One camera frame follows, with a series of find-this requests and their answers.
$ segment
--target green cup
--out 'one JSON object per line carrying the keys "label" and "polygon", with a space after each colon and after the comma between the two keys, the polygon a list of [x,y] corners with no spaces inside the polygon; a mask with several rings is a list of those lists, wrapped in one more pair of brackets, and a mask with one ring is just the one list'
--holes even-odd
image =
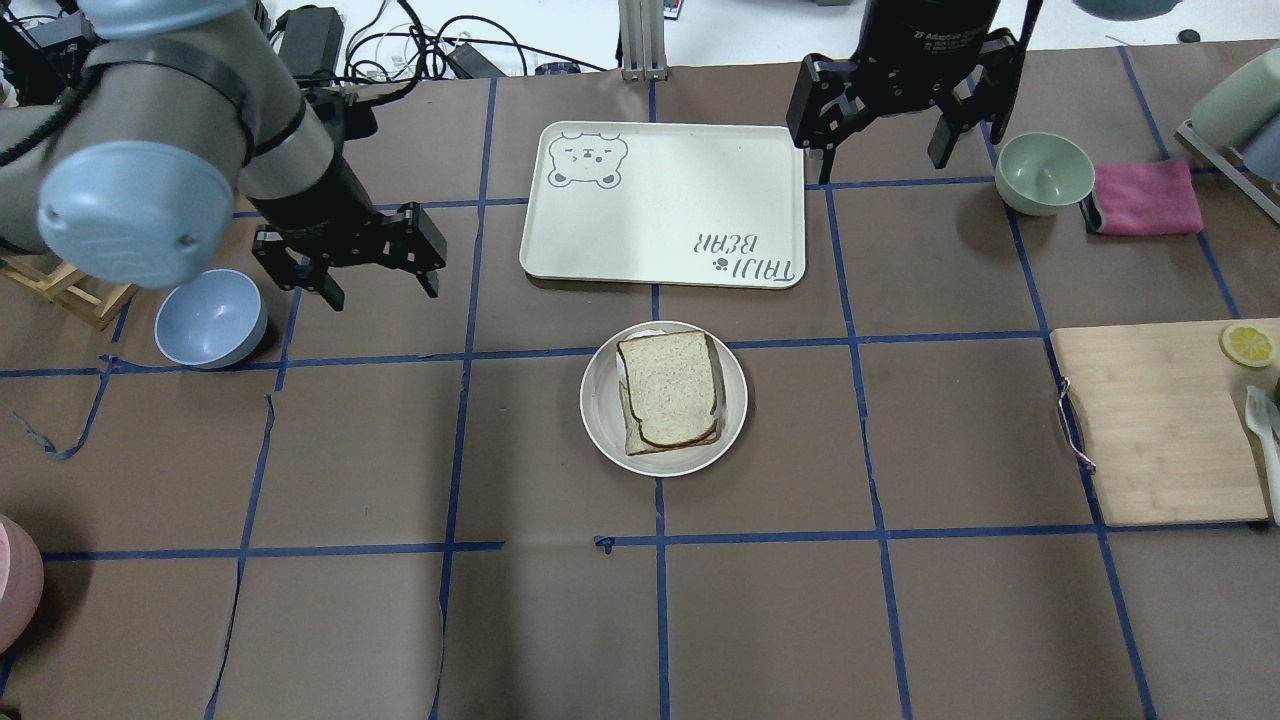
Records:
{"label": "green cup", "polygon": [[1019,213],[1056,215],[1093,192],[1093,161],[1060,135],[1019,135],[1000,151],[996,191]]}

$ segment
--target metal post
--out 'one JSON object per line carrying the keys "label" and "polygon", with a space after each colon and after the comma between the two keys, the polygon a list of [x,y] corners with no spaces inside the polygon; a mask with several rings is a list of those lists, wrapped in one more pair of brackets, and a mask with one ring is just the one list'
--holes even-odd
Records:
{"label": "metal post", "polygon": [[667,79],[662,0],[618,0],[622,33],[622,77]]}

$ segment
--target white plate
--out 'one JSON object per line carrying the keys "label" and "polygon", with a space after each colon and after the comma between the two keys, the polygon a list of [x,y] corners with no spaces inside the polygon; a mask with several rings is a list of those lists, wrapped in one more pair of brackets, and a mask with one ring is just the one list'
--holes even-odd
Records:
{"label": "white plate", "polygon": [[804,246],[804,154],[787,128],[543,131],[520,242],[535,278],[785,290]]}
{"label": "white plate", "polygon": [[719,359],[724,379],[724,416],[719,439],[698,447],[681,447],[650,455],[627,455],[625,447],[627,429],[622,420],[622,400],[618,397],[617,351],[620,341],[643,331],[668,333],[701,331],[707,333],[707,331],[687,323],[659,320],[630,327],[611,337],[591,356],[591,361],[586,365],[586,373],[582,375],[579,407],[582,411],[586,434],[591,437],[591,442],[600,448],[605,457],[632,473],[655,478],[673,478],[701,470],[724,455],[724,451],[742,432],[742,424],[746,421],[746,375],[728,347],[718,337],[707,333],[707,337],[716,343],[716,355]]}

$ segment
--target round plate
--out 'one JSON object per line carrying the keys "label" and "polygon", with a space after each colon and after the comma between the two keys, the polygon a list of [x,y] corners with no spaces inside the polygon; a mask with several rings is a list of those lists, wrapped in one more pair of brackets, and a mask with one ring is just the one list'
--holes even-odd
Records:
{"label": "round plate", "polygon": [[687,323],[658,320],[630,327],[611,337],[591,356],[591,361],[586,365],[586,373],[582,375],[579,406],[582,410],[582,424],[586,425],[586,434],[591,436],[591,442],[600,448],[605,457],[632,473],[654,478],[673,478],[701,470],[724,455],[724,451],[742,432],[742,424],[746,421],[746,375],[742,374],[742,366],[737,364],[737,357],[733,357],[733,354],[718,337],[707,333],[707,337],[716,343],[716,355],[724,378],[724,424],[721,427],[719,439],[710,445],[681,447],[650,455],[627,455],[627,429],[622,420],[622,400],[618,397],[617,351],[620,341],[641,331],[668,333],[701,331],[707,333],[707,331]]}

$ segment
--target pink bowl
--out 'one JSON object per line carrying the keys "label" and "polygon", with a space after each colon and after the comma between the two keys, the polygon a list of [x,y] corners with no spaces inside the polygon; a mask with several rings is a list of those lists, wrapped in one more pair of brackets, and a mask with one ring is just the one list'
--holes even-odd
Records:
{"label": "pink bowl", "polygon": [[0,515],[0,652],[31,623],[45,591],[45,565],[31,536]]}

